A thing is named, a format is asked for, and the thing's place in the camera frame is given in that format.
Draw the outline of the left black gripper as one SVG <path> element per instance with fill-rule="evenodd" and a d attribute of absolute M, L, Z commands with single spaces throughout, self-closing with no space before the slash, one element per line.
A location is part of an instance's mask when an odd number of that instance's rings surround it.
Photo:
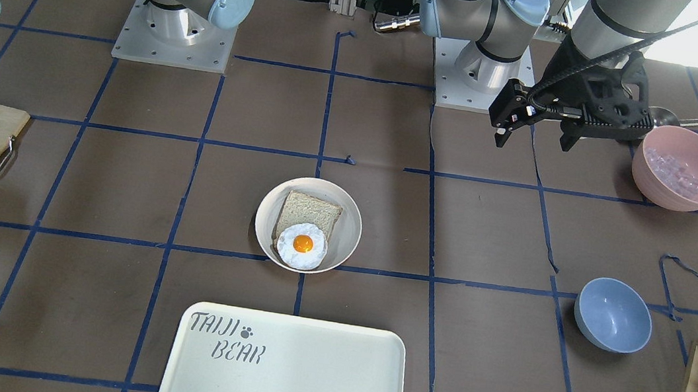
<path fill-rule="evenodd" d="M 542 120 L 561 120 L 560 149 L 568 152 L 582 137 L 636 140 L 653 129 L 649 83 L 641 52 L 626 55 L 621 67 L 592 65 L 541 92 L 534 104 L 531 90 L 519 79 L 508 79 L 490 104 L 494 140 L 503 148 L 514 131 Z"/>

